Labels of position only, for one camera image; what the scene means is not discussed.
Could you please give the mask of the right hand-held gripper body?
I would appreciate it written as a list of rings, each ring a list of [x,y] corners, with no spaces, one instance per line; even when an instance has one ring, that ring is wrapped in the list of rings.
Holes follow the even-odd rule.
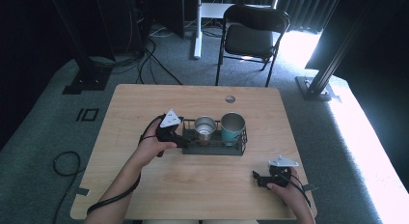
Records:
[[[268,171],[271,178],[269,182],[275,183],[280,187],[286,187],[291,177],[291,167],[298,167],[299,163],[285,156],[278,157],[268,161]]]

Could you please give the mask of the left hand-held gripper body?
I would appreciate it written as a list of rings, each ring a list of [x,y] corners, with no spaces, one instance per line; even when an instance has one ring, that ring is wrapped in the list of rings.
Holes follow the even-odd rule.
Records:
[[[156,136],[160,142],[174,142],[181,144],[183,138],[176,134],[176,129],[181,123],[181,118],[175,113],[173,109],[170,109],[166,114],[160,117],[161,123],[156,129]]]

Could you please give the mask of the small brown-based metal cup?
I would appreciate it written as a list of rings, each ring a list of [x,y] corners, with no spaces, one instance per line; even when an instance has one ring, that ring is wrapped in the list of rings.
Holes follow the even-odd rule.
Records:
[[[194,122],[194,129],[197,141],[202,145],[207,145],[217,129],[217,125],[212,118],[202,116]]]

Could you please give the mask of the black wire basket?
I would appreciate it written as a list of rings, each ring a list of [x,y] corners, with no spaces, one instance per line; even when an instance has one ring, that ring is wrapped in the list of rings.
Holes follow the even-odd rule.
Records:
[[[190,140],[187,148],[182,150],[183,154],[204,154],[204,155],[243,155],[248,141],[246,129],[243,129],[230,141],[223,139],[220,122],[216,122],[216,129],[212,133],[207,144],[202,144],[198,133],[194,128],[195,121],[185,119],[182,126],[182,136]]]

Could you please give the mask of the teal metal cup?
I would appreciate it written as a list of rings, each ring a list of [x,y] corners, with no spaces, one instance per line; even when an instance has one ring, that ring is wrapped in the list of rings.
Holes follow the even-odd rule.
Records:
[[[229,147],[235,145],[245,127],[245,120],[240,114],[225,114],[221,119],[222,142]]]

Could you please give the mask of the person's right hand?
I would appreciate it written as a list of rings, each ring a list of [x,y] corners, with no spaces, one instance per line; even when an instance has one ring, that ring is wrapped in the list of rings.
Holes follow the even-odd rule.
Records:
[[[275,183],[269,183],[267,186],[278,194],[286,204],[288,202],[305,200],[308,206],[310,206],[304,193],[301,191],[302,183],[299,182],[297,171],[294,168],[291,168],[290,183],[286,187],[280,187]]]

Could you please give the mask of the person's left hand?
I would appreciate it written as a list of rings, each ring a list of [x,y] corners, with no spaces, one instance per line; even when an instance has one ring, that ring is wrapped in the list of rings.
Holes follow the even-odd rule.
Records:
[[[161,152],[174,149],[177,146],[174,142],[160,142],[156,137],[155,129],[150,129],[138,144],[137,149],[132,154],[130,161],[135,168],[142,169],[147,166]]]

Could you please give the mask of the black metal stand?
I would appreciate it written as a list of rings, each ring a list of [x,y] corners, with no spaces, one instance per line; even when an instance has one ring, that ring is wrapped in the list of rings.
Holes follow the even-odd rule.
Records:
[[[112,70],[98,67],[90,58],[64,0],[49,1],[53,19],[78,66],[76,75],[64,88],[63,94],[80,95],[83,91],[104,91]]]
[[[370,4],[370,0],[338,1],[306,65],[307,70],[317,70],[317,74],[296,77],[304,100],[329,101],[335,96],[330,78],[358,37]]]

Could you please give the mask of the black folding chair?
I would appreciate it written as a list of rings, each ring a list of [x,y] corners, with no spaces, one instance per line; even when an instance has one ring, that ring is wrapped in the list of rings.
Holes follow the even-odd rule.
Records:
[[[222,19],[215,85],[219,84],[225,59],[249,57],[250,62],[263,64],[260,71],[270,64],[265,82],[268,87],[281,40],[289,25],[289,15],[271,7],[232,5],[227,8]]]

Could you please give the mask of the dark cabinet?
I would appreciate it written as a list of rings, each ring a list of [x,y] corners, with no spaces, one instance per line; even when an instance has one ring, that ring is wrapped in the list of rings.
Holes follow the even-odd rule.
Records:
[[[184,38],[184,0],[134,0],[137,15]]]

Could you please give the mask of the dark curtain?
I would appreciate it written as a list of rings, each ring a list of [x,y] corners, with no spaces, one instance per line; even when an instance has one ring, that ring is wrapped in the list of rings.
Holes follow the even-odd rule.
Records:
[[[290,17],[290,30],[322,32],[340,0],[221,0],[224,3],[271,6]]]

